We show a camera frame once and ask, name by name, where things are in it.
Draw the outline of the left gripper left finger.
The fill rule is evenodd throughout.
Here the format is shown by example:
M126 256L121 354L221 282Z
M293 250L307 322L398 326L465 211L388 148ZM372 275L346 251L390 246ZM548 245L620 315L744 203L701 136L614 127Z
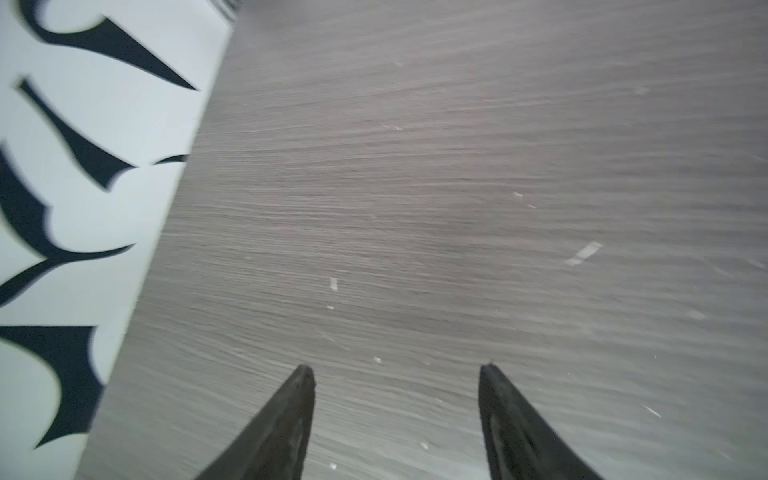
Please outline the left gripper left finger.
M198 480L299 480L311 435L316 382L298 366Z

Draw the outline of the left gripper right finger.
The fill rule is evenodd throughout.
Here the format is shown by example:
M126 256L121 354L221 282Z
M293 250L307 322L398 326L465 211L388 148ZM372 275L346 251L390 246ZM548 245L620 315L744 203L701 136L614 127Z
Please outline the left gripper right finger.
M478 407L493 480L601 480L498 366L479 372Z

